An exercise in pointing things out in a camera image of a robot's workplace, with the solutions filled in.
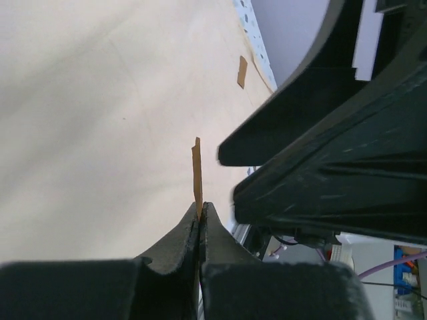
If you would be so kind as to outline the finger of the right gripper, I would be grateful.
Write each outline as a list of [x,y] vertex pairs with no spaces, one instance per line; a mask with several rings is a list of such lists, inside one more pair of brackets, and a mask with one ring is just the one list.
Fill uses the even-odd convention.
[[236,186],[239,223],[426,243],[426,50],[396,60],[397,85]]
[[296,70],[219,145],[221,165],[263,165],[365,86],[352,66],[362,5],[330,2]]

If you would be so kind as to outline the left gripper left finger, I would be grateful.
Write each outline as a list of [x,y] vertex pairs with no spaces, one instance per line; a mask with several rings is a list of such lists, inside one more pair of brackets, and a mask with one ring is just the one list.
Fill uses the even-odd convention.
[[1,264],[2,319],[196,319],[199,220],[191,204],[131,259]]

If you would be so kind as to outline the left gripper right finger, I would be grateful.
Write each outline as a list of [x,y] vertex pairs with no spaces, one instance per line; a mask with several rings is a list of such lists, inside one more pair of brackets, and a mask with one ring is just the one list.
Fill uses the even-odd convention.
[[205,202],[200,283],[206,319],[373,319],[365,290],[342,263],[264,263]]

